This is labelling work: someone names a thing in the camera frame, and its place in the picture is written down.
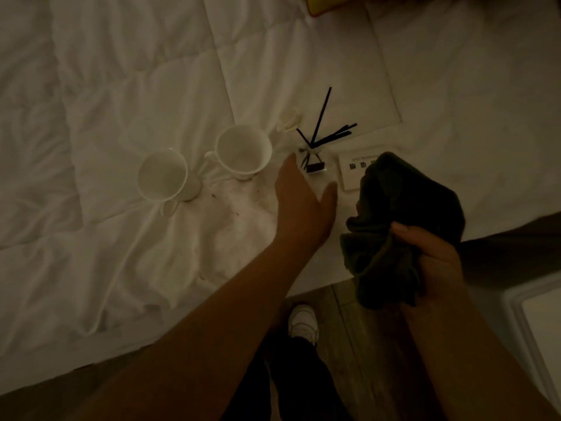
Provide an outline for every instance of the white mug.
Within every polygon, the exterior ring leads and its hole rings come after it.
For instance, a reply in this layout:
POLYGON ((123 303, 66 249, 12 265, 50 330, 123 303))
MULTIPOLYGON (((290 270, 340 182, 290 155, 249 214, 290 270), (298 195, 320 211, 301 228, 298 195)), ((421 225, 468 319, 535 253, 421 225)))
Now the white mug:
POLYGON ((196 198, 202 188, 185 157, 172 148, 148 155, 138 169, 136 184, 143 198, 162 204, 160 214, 165 217, 175 213, 180 201, 196 198))
POLYGON ((238 180, 249 180, 269 163, 273 146, 269 137, 253 126, 232 126, 217 138, 205 158, 219 163, 238 180))

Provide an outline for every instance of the black pants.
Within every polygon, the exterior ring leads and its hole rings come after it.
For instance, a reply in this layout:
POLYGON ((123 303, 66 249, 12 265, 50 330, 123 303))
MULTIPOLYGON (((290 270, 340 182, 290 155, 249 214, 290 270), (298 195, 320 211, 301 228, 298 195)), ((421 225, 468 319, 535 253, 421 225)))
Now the black pants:
MULTIPOLYGON (((352 421, 327 366, 306 339, 286 338, 275 351, 270 369, 283 421, 352 421)), ((222 421, 269 421, 270 418, 269 373, 256 354, 222 421)))

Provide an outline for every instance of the white shoe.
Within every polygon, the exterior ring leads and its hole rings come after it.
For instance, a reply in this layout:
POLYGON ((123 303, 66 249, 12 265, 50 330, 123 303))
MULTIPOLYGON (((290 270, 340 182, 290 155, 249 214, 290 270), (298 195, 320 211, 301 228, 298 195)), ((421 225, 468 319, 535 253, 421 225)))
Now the white shoe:
POLYGON ((302 337, 314 346, 318 342, 318 320, 314 310, 308 304, 297 305, 288 318, 288 335, 291 338, 302 337))

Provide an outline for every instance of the yellow object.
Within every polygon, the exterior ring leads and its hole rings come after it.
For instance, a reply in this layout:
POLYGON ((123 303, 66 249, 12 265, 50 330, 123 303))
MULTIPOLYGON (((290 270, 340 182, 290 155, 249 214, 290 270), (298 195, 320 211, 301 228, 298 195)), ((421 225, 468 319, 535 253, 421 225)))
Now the yellow object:
POLYGON ((306 3, 308 4, 308 11, 315 17, 349 1, 353 0, 306 0, 306 3))

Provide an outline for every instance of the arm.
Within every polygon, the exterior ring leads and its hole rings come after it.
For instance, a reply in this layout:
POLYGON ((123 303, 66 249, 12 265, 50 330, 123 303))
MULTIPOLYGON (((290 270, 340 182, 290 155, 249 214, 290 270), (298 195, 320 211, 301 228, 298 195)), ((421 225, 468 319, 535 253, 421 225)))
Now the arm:
POLYGON ((401 309, 448 420, 559 421, 473 305, 454 247, 419 227, 392 231, 423 252, 426 293, 401 309))
POLYGON ((321 201, 291 155, 279 172, 277 234, 228 283, 84 404, 81 420, 218 420, 292 283, 329 236, 337 187, 321 201))

